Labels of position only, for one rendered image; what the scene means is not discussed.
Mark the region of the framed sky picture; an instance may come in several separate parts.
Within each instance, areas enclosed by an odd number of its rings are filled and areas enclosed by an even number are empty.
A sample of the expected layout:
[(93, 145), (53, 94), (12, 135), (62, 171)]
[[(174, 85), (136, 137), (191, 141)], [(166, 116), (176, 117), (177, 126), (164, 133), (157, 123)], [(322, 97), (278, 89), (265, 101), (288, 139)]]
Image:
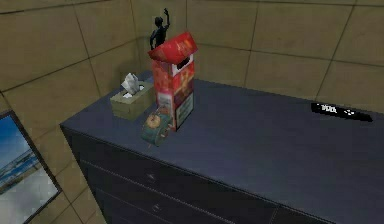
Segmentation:
[(16, 113), (0, 112), (0, 224), (27, 224), (61, 192)]

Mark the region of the black remote control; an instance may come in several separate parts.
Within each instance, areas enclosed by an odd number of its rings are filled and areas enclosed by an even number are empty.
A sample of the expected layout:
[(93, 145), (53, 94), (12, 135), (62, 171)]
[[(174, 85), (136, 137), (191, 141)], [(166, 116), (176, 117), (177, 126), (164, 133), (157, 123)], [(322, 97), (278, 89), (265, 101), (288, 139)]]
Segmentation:
[(366, 121), (366, 122), (373, 121), (373, 119), (369, 114), (365, 114), (365, 113), (353, 111), (351, 109), (345, 109), (345, 108), (341, 108), (341, 107), (333, 106), (329, 104), (312, 103), (311, 111), (314, 113), (335, 116), (335, 117), (349, 119), (349, 120), (359, 120), (359, 121)]

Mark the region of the olive green tissue box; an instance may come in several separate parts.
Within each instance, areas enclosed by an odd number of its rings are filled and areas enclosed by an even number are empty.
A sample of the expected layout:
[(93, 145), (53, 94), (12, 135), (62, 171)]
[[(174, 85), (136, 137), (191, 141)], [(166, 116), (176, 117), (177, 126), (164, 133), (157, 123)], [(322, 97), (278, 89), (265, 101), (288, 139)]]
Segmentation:
[(121, 86), (123, 89), (110, 98), (117, 117), (134, 121), (155, 102), (154, 85), (140, 81), (135, 74), (128, 73)]

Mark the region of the red cereal box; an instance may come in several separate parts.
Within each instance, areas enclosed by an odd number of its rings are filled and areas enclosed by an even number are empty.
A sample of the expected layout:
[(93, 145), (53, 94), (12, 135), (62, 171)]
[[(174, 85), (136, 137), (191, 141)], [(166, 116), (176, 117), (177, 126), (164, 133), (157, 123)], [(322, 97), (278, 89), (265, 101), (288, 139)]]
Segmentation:
[(148, 52), (152, 59), (156, 103), (168, 109), (174, 131), (194, 109), (194, 53), (197, 50), (191, 33), (184, 32)]

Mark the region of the black human figure statue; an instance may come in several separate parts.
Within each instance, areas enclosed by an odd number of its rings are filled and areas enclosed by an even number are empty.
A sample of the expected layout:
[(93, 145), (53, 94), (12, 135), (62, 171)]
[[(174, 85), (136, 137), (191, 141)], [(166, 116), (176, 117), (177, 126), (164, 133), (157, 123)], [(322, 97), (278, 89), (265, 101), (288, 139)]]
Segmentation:
[(156, 29), (152, 32), (149, 40), (150, 48), (154, 49), (165, 42), (167, 30), (170, 27), (170, 16), (168, 9), (164, 9), (164, 14), (166, 15), (166, 24), (163, 24), (163, 18), (158, 16), (154, 20)]

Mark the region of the dark blue chest of drawers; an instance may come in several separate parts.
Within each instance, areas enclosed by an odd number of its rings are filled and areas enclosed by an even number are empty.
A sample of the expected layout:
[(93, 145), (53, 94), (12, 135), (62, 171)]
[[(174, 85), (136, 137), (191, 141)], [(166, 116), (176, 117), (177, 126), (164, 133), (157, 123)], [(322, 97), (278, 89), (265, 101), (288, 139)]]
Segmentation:
[(107, 224), (384, 224), (384, 114), (207, 81), (159, 146), (103, 97), (63, 134)]

